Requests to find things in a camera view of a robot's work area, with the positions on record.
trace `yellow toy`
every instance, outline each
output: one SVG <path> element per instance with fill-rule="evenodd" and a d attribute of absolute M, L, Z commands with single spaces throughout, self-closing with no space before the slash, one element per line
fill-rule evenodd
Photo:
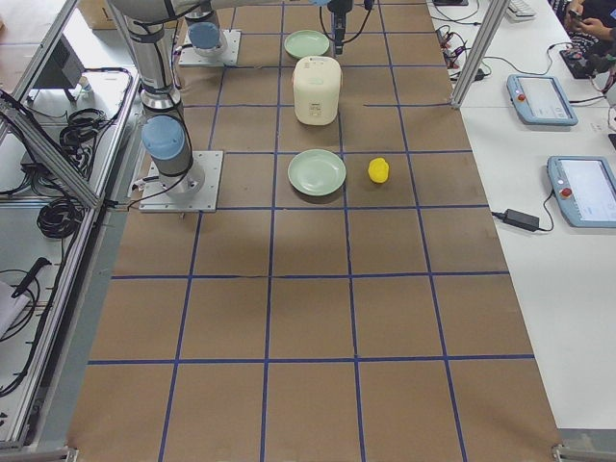
<path fill-rule="evenodd" d="M 389 164 L 382 157 L 372 159 L 368 165 L 368 176 L 377 184 L 385 183 L 389 178 Z"/>

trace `white table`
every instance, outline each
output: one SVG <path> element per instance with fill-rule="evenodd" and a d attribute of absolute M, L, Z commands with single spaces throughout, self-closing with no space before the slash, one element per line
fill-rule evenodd
<path fill-rule="evenodd" d="M 466 8 L 442 8 L 462 17 Z M 527 0 L 534 20 L 512 23 L 504 18 L 487 56 L 500 56 L 519 69 L 543 72 L 546 49 L 567 41 L 546 0 Z M 438 13 L 430 7 L 433 16 Z M 487 9 L 482 2 L 480 20 Z M 445 22 L 434 21 L 435 27 Z M 472 46 L 476 26 L 450 23 Z M 551 51 L 556 76 L 569 99 L 598 95 L 589 81 L 575 80 Z M 520 122 L 509 101 L 505 81 L 518 73 L 509 64 L 486 60 L 493 74 L 474 83 L 461 108 L 490 207 L 512 208 L 550 222 L 542 203 L 551 186 L 546 161 L 552 155 L 604 156 L 616 171 L 616 150 L 607 138 L 608 104 L 575 107 L 578 125 L 568 129 L 531 128 Z M 511 272 L 526 328 L 535 351 L 548 399 L 559 428 L 616 428 L 616 230 L 577 229 L 561 216 L 555 199 L 548 208 L 551 233 L 531 234 L 498 222 L 497 230 Z"/>

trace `metal mounting plate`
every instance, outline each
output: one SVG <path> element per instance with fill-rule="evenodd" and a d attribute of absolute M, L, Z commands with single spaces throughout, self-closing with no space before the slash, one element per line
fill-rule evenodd
<path fill-rule="evenodd" d="M 218 187 L 222 172 L 222 151 L 194 151 L 194 161 L 205 171 L 205 182 L 199 191 L 187 197 L 169 195 L 166 192 L 140 202 L 142 212 L 215 212 L 218 201 Z M 148 176 L 158 175 L 158 169 L 152 163 Z M 161 193 L 163 187 L 159 182 L 147 183 L 143 197 Z"/>
<path fill-rule="evenodd" d="M 227 39 L 227 49 L 222 54 L 208 58 L 206 56 L 197 55 L 193 48 L 184 48 L 178 64 L 186 67 L 223 67 L 226 65 L 237 65 L 238 55 L 240 54 L 240 37 L 242 32 L 237 29 L 230 31 L 223 30 Z M 186 36 L 184 44 L 190 44 L 191 40 Z"/>

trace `keyboard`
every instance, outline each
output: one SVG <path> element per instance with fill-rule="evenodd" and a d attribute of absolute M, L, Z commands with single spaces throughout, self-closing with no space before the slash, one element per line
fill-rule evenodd
<path fill-rule="evenodd" d="M 524 0 L 510 0 L 506 14 L 512 21 L 530 21 L 535 18 L 536 12 Z"/>

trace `green plate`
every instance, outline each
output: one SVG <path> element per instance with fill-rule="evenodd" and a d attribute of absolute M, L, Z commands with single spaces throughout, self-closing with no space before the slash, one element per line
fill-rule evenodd
<path fill-rule="evenodd" d="M 289 164 L 289 181 L 299 192 L 328 195 L 340 188 L 347 177 L 342 159 L 324 149 L 300 152 Z"/>
<path fill-rule="evenodd" d="M 320 56 L 329 49 L 329 40 L 320 32 L 297 31 L 285 39 L 285 50 L 294 58 Z"/>

